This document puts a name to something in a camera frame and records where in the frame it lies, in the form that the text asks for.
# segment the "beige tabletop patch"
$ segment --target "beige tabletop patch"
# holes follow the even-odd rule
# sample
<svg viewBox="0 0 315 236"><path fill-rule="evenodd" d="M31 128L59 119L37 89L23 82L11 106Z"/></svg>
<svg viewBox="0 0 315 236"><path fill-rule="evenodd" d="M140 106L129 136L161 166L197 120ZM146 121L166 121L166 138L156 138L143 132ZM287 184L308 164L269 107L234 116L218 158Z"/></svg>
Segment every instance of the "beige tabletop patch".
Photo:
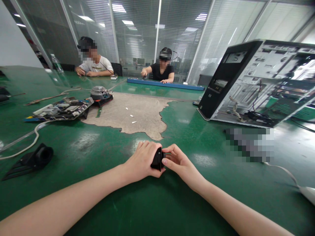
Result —
<svg viewBox="0 0 315 236"><path fill-rule="evenodd" d="M113 93L114 99L102 107L100 117L96 118L98 107L91 106L88 118L82 122L97 126L121 128L123 133L145 132L151 139L161 140L161 133L167 125L162 121L160 112L172 100Z"/></svg>

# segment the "black t-shirt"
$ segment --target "black t-shirt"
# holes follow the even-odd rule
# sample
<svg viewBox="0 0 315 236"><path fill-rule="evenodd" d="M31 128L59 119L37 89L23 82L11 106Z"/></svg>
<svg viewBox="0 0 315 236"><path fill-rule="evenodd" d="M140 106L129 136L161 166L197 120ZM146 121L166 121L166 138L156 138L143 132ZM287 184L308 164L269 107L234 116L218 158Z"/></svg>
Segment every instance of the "black t-shirt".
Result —
<svg viewBox="0 0 315 236"><path fill-rule="evenodd" d="M174 73L174 67L171 65L167 65L165 71L163 72L163 74L161 74L160 72L160 65L159 63L154 63L151 65L152 68L152 74L153 74L153 79L154 80L158 80L158 81L162 81L164 79L168 79L168 75L170 73Z"/></svg>

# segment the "worn table surface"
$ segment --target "worn table surface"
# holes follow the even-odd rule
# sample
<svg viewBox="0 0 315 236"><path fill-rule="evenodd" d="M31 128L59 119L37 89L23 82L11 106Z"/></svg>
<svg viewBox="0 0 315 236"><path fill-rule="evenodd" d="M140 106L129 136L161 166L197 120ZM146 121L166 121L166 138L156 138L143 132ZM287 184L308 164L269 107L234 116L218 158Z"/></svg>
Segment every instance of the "worn table surface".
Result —
<svg viewBox="0 0 315 236"><path fill-rule="evenodd" d="M282 170L261 163L236 163L226 156L226 128L240 127L228 123L206 122L191 101L203 92L128 84L126 78L111 81L108 77L78 77L55 71L26 67L1 67L6 86L12 95L0 105L0 145L13 142L32 131L37 123L22 120L33 111L57 101L24 106L32 100L54 96L71 89L68 96L82 99L94 85L115 92L183 99L169 103L160 114L167 129L160 143L176 143L206 179L249 207L280 224L296 235L315 234L315 206L294 187ZM144 133L125 134L119 129L88 125L79 120L54 122L39 131L40 143L54 149L52 161L42 171L0 182L0 219L50 193L99 174L125 162L139 141L150 140ZM27 147L34 134L4 151L12 155ZM301 186L315 187L315 134L290 122L274 131L275 158L271 162L290 170ZM17 161L0 161L3 176ZM236 232L200 196L171 170L160 179L148 177L110 194L90 210L68 235L233 235Z"/></svg>

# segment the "person's hand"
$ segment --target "person's hand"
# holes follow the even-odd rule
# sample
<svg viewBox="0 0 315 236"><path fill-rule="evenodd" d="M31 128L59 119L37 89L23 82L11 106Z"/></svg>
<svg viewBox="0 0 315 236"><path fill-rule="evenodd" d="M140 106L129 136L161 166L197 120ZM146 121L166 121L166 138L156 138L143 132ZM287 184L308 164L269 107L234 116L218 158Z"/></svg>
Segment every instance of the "person's hand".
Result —
<svg viewBox="0 0 315 236"><path fill-rule="evenodd" d="M147 76L147 71L145 70L145 69L143 69L142 71L141 71L141 76L142 77L145 77L145 76Z"/></svg>
<svg viewBox="0 0 315 236"><path fill-rule="evenodd" d="M79 76L85 75L85 71L81 67L77 67L75 71Z"/></svg>
<svg viewBox="0 0 315 236"><path fill-rule="evenodd" d="M151 168L154 155L161 147L161 144L155 142L139 142L135 153L123 164L131 183L149 175L159 178L163 174L165 168L162 168L161 171Z"/></svg>
<svg viewBox="0 0 315 236"><path fill-rule="evenodd" d="M176 172L192 190L199 192L203 188L207 180L176 144L162 149L162 152L167 153L162 163Z"/></svg>
<svg viewBox="0 0 315 236"><path fill-rule="evenodd" d="M96 77L96 76L98 76L98 73L97 72L93 72L93 71L89 71L89 72L86 73L86 76Z"/></svg>

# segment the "water bottle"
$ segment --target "water bottle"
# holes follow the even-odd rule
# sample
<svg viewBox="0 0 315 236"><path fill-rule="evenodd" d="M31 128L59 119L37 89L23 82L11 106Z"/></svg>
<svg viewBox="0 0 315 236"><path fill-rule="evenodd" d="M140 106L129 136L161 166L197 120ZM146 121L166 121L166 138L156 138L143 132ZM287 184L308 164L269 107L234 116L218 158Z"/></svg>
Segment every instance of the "water bottle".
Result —
<svg viewBox="0 0 315 236"><path fill-rule="evenodd" d="M53 61L53 64L55 65L55 67L57 68L57 71L60 72L60 73L63 73L63 69L58 61L58 59L55 57L54 54L51 54L52 56L52 61Z"/></svg>

